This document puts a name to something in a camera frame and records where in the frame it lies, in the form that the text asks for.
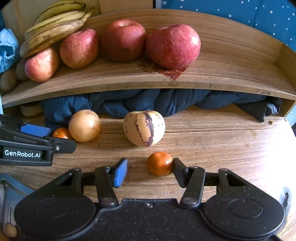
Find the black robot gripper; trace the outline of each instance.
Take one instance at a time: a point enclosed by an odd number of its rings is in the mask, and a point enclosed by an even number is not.
[[[72,169],[19,202],[14,212],[19,232],[12,241],[280,241],[284,210],[277,200],[228,169],[209,173],[178,158],[173,163],[186,188],[179,203],[123,199],[119,204],[113,187],[124,180],[125,158],[91,173]],[[83,195],[84,186],[96,187],[98,202]],[[201,202],[204,186],[217,187],[217,194]]]

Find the yellow banana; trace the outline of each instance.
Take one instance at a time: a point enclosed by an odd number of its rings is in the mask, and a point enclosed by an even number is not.
[[[73,20],[73,19],[81,19],[85,14],[86,14],[85,11],[71,11],[71,12],[62,13],[52,18],[49,18],[47,20],[44,20],[41,23],[38,23],[33,27],[29,28],[24,34],[25,39],[26,40],[29,39],[36,33],[39,33],[41,30],[48,28],[49,26],[55,23],[60,23],[63,21]]]
[[[61,39],[71,35],[83,26],[81,20],[56,23],[26,40],[20,47],[22,58],[30,57]]]
[[[80,20],[85,23],[94,13],[94,7],[92,7]]]
[[[45,9],[34,21],[33,26],[41,23],[42,21],[57,16],[62,13],[70,12],[70,11],[81,11],[85,9],[86,4],[80,3],[77,1],[69,0],[69,1],[59,1],[47,9]]]

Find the blue polka dot fabric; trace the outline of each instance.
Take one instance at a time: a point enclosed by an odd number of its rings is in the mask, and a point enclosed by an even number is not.
[[[162,0],[156,6],[229,18],[265,32],[296,51],[296,8],[287,0]]]

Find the tangerine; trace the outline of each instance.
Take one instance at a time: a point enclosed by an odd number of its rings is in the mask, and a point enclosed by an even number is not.
[[[52,137],[64,138],[64,139],[73,139],[69,130],[67,128],[61,127],[55,130],[52,134]]]
[[[147,158],[147,167],[157,176],[165,176],[173,170],[173,159],[165,152],[154,152]]]

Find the black circular disc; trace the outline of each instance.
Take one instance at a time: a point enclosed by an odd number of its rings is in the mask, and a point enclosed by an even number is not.
[[[72,235],[90,223],[94,203],[82,194],[75,197],[31,197],[21,200],[15,209],[15,221],[29,236],[61,238]]]
[[[269,237],[278,230],[284,218],[282,206],[272,197],[236,198],[223,193],[205,203],[204,214],[221,232],[244,239]]]

